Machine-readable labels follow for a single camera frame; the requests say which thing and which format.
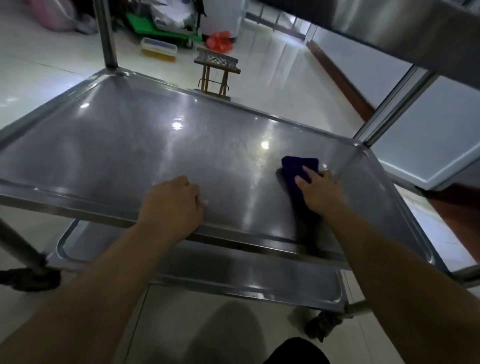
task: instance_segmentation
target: cart wheel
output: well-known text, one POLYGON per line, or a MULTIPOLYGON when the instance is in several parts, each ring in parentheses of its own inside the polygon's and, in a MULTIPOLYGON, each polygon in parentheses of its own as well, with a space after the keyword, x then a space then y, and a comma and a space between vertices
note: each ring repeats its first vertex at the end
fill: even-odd
POLYGON ((342 322, 343 320, 338 318, 336 313, 322 311, 305 325, 305 334, 310 339, 318 339, 320 342, 323 342, 330 332, 342 322))
POLYGON ((10 286, 16 291, 40 292, 57 288, 60 285, 59 270, 45 268, 37 272, 31 268, 19 268, 0 271, 0 284, 10 286))

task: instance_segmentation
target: dark blue rag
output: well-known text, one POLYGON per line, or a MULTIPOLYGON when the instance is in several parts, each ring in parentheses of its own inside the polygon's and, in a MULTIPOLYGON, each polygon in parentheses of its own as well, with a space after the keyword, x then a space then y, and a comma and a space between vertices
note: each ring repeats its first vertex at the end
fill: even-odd
POLYGON ((303 170, 302 166, 306 166, 318 173, 317 158, 300 158, 286 156, 282 158, 282 174, 287 185, 288 193, 292 200, 293 209, 296 212, 303 213, 305 209, 309 210, 303 199, 303 194, 295 183, 295 176, 300 176, 308 183, 311 182, 308 174, 303 170))

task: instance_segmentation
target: pink bag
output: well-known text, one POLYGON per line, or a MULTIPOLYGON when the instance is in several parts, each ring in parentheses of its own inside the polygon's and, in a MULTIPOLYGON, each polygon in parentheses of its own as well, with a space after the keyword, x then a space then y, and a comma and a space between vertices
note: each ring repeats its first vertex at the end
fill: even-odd
POLYGON ((26 0, 38 22, 56 32, 75 29, 75 6, 70 0, 26 0))

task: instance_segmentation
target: wooden stool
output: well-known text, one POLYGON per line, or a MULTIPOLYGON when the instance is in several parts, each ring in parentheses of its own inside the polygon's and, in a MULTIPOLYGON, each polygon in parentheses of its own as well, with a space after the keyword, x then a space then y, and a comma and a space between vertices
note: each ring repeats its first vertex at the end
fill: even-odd
POLYGON ((198 81, 198 86, 202 82, 202 87, 200 91, 205 92, 206 94, 222 97, 230 101, 230 97, 227 96, 227 89, 229 89, 228 82, 228 72, 240 74, 240 69, 237 68, 237 62, 239 61, 236 58, 226 56, 222 53, 213 52, 212 50, 205 48, 197 48, 198 57, 193 60, 194 63, 203 65, 202 78, 198 81), (222 82, 210 80, 210 68, 216 68, 218 70, 223 70, 222 82), (215 92, 208 91, 208 83, 214 82, 220 84, 220 91, 218 94, 215 92))

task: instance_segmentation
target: person's right arm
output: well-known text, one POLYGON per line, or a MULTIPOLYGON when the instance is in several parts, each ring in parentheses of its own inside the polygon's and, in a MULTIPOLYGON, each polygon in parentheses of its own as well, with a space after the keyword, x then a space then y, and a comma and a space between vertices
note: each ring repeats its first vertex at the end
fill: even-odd
POLYGON ((480 363, 480 300, 385 238, 346 204, 331 173, 296 177, 307 206, 338 238, 373 313, 406 364, 480 363))

